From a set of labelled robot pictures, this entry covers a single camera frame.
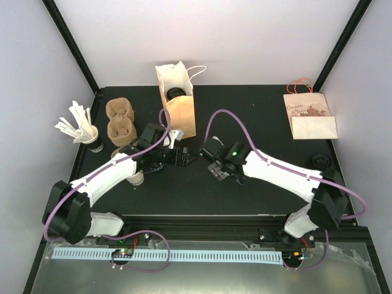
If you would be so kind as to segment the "brown paper takeout bag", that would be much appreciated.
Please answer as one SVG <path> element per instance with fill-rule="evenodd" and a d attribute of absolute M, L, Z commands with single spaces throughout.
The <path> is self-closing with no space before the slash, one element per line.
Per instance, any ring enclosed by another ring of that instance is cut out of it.
<path fill-rule="evenodd" d="M 176 64 L 156 66 L 159 92 L 163 107 L 169 112 L 171 129 L 181 129 L 184 138 L 196 136 L 195 108 L 193 84 L 191 80 L 206 70 L 206 66 L 186 68 L 180 61 Z M 182 88 L 186 96 L 167 100 L 167 91 L 171 88 Z"/>

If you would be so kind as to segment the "stack of black cup lids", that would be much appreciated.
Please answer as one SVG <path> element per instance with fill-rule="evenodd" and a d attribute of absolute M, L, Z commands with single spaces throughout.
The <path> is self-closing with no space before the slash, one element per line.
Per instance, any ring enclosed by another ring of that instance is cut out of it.
<path fill-rule="evenodd" d="M 143 170 L 143 173 L 154 173 L 154 172 L 159 172 L 164 168 L 164 164 L 161 162 L 156 162 L 152 163 L 147 167 L 145 170 Z"/>

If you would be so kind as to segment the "brown pulp cup carrier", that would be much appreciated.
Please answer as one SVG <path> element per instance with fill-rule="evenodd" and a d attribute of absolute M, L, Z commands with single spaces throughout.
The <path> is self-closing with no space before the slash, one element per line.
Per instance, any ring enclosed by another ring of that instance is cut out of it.
<path fill-rule="evenodd" d="M 124 146 L 122 146 L 122 147 L 119 147 L 119 148 L 115 149 L 115 150 L 112 152 L 112 154 L 111 154 L 111 159 L 114 158 L 114 157 L 117 155 L 117 153 L 120 152 L 120 150 L 122 150 L 122 149 L 124 149 L 124 148 L 128 148 L 130 145 L 137 146 L 137 141 L 138 141 L 138 137 L 136 137 L 135 139 L 133 139 L 129 144 L 124 145 Z"/>

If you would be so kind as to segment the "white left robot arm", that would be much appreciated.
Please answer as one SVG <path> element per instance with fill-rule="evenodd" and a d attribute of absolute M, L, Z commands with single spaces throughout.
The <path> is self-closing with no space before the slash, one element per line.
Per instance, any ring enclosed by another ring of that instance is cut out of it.
<path fill-rule="evenodd" d="M 176 146 L 184 132 L 167 130 L 149 123 L 143 133 L 103 166 L 71 183 L 58 181 L 51 189 L 43 215 L 44 237 L 53 233 L 70 244 L 87 236 L 107 236 L 117 244 L 126 244 L 132 235 L 121 216 L 114 213 L 95 213 L 94 204 L 110 189 L 125 179 L 134 186 L 141 184 L 144 175 L 165 164 L 185 167 L 194 157 L 187 148 Z"/>

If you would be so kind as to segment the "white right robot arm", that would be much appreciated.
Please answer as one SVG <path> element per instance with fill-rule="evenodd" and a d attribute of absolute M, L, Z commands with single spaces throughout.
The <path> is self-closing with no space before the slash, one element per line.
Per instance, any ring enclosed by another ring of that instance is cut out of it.
<path fill-rule="evenodd" d="M 305 205 L 290 213 L 278 232 L 282 245 L 292 247 L 305 234 L 318 228 L 328 231 L 339 228 L 348 197 L 336 170 L 300 168 L 244 143 L 225 146 L 217 137 L 207 138 L 199 155 L 209 162 L 208 170 L 220 181 L 229 176 L 238 181 L 245 177 L 260 179 L 304 200 Z"/>

